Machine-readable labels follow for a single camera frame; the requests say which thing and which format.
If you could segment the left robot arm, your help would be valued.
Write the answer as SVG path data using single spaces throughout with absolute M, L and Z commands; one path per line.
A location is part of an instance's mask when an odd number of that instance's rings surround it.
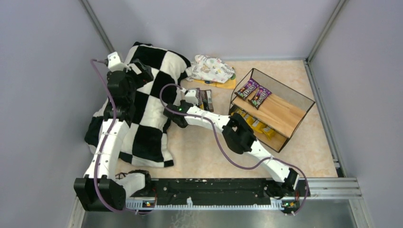
M 130 171 L 117 179 L 117 160 L 135 113 L 135 93 L 153 81 L 151 68 L 139 59 L 127 65 L 108 58 L 106 79 L 101 79 L 107 103 L 101 124 L 101 135 L 87 171 L 75 179 L 74 190 L 86 211 L 121 212 L 127 210 L 126 200 L 134 195 L 154 194 L 151 176 L 143 170 Z

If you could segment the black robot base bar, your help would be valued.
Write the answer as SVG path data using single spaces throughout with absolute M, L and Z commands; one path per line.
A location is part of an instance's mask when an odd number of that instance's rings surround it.
M 159 205 L 183 205 L 191 198 L 195 205 L 268 205 L 271 200 L 301 200 L 310 196 L 300 179 L 294 195 L 279 196 L 271 178 L 152 179 L 134 199 L 156 200 Z

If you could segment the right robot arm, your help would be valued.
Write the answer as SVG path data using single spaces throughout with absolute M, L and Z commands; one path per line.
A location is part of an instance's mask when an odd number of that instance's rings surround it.
M 181 128 L 194 125 L 212 130 L 218 148 L 232 165 L 243 170 L 253 170 L 259 166 L 264 167 L 275 181 L 279 196 L 294 195 L 297 191 L 302 171 L 292 164 L 275 158 L 265 149 L 240 114 L 215 114 L 202 110 L 184 100 L 181 101 L 179 106 L 174 104 L 164 105 L 163 114 Z M 240 155 L 248 154 L 256 158 L 258 163 L 251 167 L 236 164 L 224 151 L 218 139 L 219 135 L 223 136 L 227 147 L 232 152 Z

